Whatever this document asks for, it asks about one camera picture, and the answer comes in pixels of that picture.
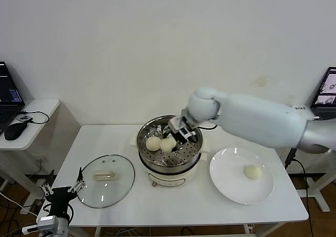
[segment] glass pot lid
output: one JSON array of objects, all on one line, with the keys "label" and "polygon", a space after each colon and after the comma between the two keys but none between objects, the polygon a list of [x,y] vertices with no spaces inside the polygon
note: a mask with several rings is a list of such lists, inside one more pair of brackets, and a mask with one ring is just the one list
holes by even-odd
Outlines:
[{"label": "glass pot lid", "polygon": [[102,156],[90,162],[82,171],[85,186],[79,200],[92,208],[104,208],[118,203],[131,190],[134,167],[117,154]]}]

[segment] robotic hand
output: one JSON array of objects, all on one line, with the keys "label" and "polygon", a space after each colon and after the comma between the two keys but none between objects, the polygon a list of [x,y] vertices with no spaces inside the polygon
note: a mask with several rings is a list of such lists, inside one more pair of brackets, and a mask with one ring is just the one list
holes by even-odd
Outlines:
[{"label": "robotic hand", "polygon": [[[51,188],[47,182],[41,186],[44,191],[46,200],[50,204],[46,205],[44,209],[50,206],[49,214],[46,217],[41,217],[38,219],[37,225],[30,225],[22,228],[24,235],[33,232],[40,232],[42,237],[67,237],[68,236],[68,225],[74,216],[74,211],[69,205],[69,202],[77,197],[77,194],[85,186],[83,180],[82,169],[79,169],[79,174],[76,183],[70,187],[56,187]],[[71,208],[72,216],[68,215],[68,207]]]},{"label": "robotic hand", "polygon": [[308,153],[336,150],[336,119],[304,120],[286,105],[213,88],[196,90],[181,115],[169,121],[177,149],[205,121],[268,148],[292,147]]}]

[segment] cable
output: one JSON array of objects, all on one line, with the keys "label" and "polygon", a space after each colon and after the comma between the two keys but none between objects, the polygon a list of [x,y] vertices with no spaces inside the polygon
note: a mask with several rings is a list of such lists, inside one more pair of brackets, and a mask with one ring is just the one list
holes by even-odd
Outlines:
[{"label": "cable", "polygon": [[6,210],[6,214],[4,216],[4,218],[2,219],[1,223],[0,223],[0,227],[2,226],[2,223],[5,221],[6,217],[7,217],[7,214],[8,214],[8,211],[9,211],[9,202],[8,200],[7,201],[7,210]]},{"label": "cable", "polygon": [[6,197],[2,192],[0,192],[0,195],[5,197],[6,199],[8,199],[10,202],[13,202],[14,204],[18,205],[19,207],[21,207],[23,210],[27,211],[28,213],[34,215],[35,217],[37,217],[36,214],[32,213],[32,212],[29,212],[26,208],[24,208],[22,205],[16,203],[14,200],[11,200],[10,198]]},{"label": "cable", "polygon": [[44,235],[42,235],[41,237],[46,237],[46,236],[51,235],[51,234],[53,234],[53,233],[52,232],[47,232]]},{"label": "cable", "polygon": [[122,233],[124,233],[124,232],[129,232],[129,231],[132,231],[132,230],[137,229],[137,228],[139,228],[139,227],[131,228],[131,229],[125,229],[125,228],[120,229],[120,230],[116,233],[116,236],[122,236],[122,235],[121,235]]},{"label": "cable", "polygon": [[213,129],[217,128],[217,127],[218,127],[218,125],[215,125],[215,126],[212,127],[212,128],[204,128],[204,127],[198,127],[198,128],[200,128],[200,129],[204,129],[204,130],[213,130]]},{"label": "cable", "polygon": [[18,112],[18,114],[19,115],[20,114],[22,114],[22,115],[24,115],[24,114],[43,114],[43,115],[45,115],[47,117],[47,120],[44,121],[44,122],[34,122],[34,121],[31,120],[31,121],[28,121],[28,123],[45,124],[45,123],[47,123],[50,120],[50,117],[47,114],[45,114],[44,112],[41,112],[41,111],[27,112],[27,111],[23,110],[21,112]]},{"label": "cable", "polygon": [[70,207],[70,210],[71,210],[71,218],[69,220],[69,224],[70,224],[72,222],[73,217],[74,217],[74,210],[73,210],[71,204],[68,204],[68,206]]},{"label": "cable", "polygon": [[42,169],[42,159],[39,159],[39,162],[40,162],[40,168],[38,169],[38,171],[34,172],[33,174],[31,174],[28,178],[31,178],[33,175],[39,173]]},{"label": "cable", "polygon": [[[29,196],[29,192],[27,192],[27,194],[21,199],[21,201],[19,202],[19,204],[21,204],[24,200],[26,200],[28,196]],[[18,210],[18,208],[19,208],[19,207],[16,207],[16,208],[15,208],[14,213],[12,214],[10,220],[13,219],[13,217],[14,217],[16,211]],[[8,224],[7,233],[9,233],[9,231],[11,230],[11,225],[10,225],[10,224],[11,224],[11,223]]]},{"label": "cable", "polygon": [[195,235],[193,231],[190,230],[190,228],[188,228],[187,226],[185,226],[184,228],[182,228],[181,230],[181,236],[183,236],[183,231],[184,229],[188,229],[189,232],[191,232],[192,235]]},{"label": "cable", "polygon": [[294,162],[298,162],[302,169],[303,169],[303,175],[304,175],[304,180],[306,181],[306,201],[307,201],[307,211],[308,211],[308,218],[309,218],[309,225],[310,225],[310,232],[311,232],[311,236],[314,237],[314,232],[313,232],[313,226],[311,224],[311,218],[310,218],[310,211],[309,211],[309,201],[308,201],[308,182],[307,182],[307,175],[306,175],[306,170],[304,169],[302,163],[299,160],[296,160],[295,158],[293,158]]},{"label": "cable", "polygon": [[4,235],[2,235],[2,236],[0,236],[0,237],[6,237],[6,236],[10,235],[11,233],[14,233],[14,232],[16,232],[16,231],[18,231],[18,230],[22,230],[22,228],[24,228],[25,226],[31,225],[31,224],[36,224],[36,221],[33,221],[33,222],[31,222],[31,223],[28,223],[28,224],[25,224],[23,227],[18,228],[18,229],[15,229],[15,230],[13,230],[12,232],[9,232],[9,233],[7,233],[7,234],[4,234]]},{"label": "cable", "polygon": [[47,207],[49,207],[49,206],[51,206],[51,203],[46,204],[46,205],[43,207],[43,210],[44,210],[45,212],[50,212],[49,210],[47,210]]}]

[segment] white wall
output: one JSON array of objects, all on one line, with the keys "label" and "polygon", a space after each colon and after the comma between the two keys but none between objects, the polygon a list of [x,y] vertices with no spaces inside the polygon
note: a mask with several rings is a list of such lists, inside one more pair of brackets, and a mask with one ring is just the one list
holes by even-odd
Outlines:
[{"label": "white wall", "polygon": [[81,124],[177,114],[199,86],[306,102],[336,65],[335,0],[0,0],[0,60]]}]

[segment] mouse cable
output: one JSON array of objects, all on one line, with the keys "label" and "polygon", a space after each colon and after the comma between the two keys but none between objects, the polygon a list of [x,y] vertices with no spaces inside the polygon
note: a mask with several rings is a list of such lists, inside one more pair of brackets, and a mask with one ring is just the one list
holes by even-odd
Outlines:
[{"label": "mouse cable", "polygon": [[50,117],[49,117],[47,114],[45,114],[44,112],[41,112],[41,111],[27,112],[27,111],[23,110],[23,111],[18,112],[17,114],[18,114],[18,115],[25,115],[25,114],[43,114],[43,115],[45,115],[45,116],[47,117],[47,120],[44,121],[44,122],[34,122],[33,120],[30,120],[30,121],[28,121],[28,123],[45,124],[45,123],[47,123],[47,122],[50,120]]}]

